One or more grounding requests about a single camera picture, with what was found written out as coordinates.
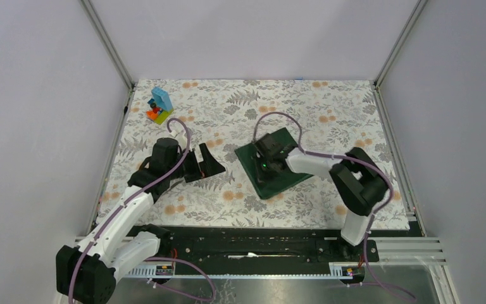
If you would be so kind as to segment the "dark green cloth napkin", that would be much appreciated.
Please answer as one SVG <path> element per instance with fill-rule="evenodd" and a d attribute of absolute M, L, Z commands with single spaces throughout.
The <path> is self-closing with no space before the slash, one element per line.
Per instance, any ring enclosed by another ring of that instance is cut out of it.
<path fill-rule="evenodd" d="M 276 140 L 280 141 L 281 143 L 292 143 L 294 144 L 294 148 L 296 148 L 296 142 L 286 128 L 276 130 L 271 134 Z M 237 148 L 235 150 L 235 154 L 237 155 L 237 158 L 239 159 L 251 184 L 256 190 L 256 193 L 261 199 L 267 200 L 269 198 L 272 198 L 273 196 L 287 190 L 288 188 L 293 187 L 298 183 L 312 177 L 311 174 L 297 174 L 289 170 L 284 174 L 280 174 L 272 181 L 267 182 L 265 185 L 258 185 L 256 182 L 256 168 L 254 162 L 254 157 L 256 156 L 256 148 L 254 147 L 254 143 L 256 141 Z"/>

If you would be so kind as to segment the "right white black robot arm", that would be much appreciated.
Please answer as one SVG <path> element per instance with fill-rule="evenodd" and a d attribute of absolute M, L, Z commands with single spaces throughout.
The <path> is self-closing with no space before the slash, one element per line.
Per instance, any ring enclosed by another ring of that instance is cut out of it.
<path fill-rule="evenodd" d="M 375 215 L 394 197 L 394 189 L 363 149 L 329 155 L 282 144 L 271 134 L 255 140 L 253 146 L 260 183 L 288 173 L 331 179 L 347 207 L 337 251 L 347 261 L 355 260 L 362 252 L 366 254 Z"/>

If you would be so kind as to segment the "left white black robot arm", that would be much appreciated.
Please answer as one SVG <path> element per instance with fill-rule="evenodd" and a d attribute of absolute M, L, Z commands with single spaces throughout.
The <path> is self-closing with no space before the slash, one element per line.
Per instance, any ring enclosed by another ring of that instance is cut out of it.
<path fill-rule="evenodd" d="M 121 241 L 136 221 L 167 192 L 173 180 L 186 183 L 224 173 L 206 144 L 199 145 L 202 161 L 194 149 L 177 140 L 157 140 L 150 156 L 127 182 L 119 202 L 106 218 L 74 247 L 64 245 L 56 254 L 56 290 L 70 301 L 107 303 L 117 283 L 142 262 L 162 262 L 157 276 L 171 276 L 178 262 L 170 232 L 148 224 L 127 244 Z"/>

